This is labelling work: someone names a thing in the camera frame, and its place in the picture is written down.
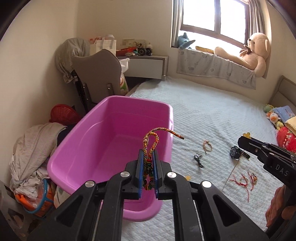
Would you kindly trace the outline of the right hand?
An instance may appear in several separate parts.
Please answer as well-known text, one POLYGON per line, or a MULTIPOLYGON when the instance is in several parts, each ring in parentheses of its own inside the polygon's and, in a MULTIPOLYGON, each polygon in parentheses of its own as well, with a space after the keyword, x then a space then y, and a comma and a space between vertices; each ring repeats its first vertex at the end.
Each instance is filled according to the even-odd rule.
POLYGON ((284 191, 286 186, 283 185, 276 189, 273 199, 271 200, 270 206, 265 213, 266 227, 269 228, 275 219, 280 215, 284 220, 291 220, 295 213, 295 205, 283 207, 284 191))

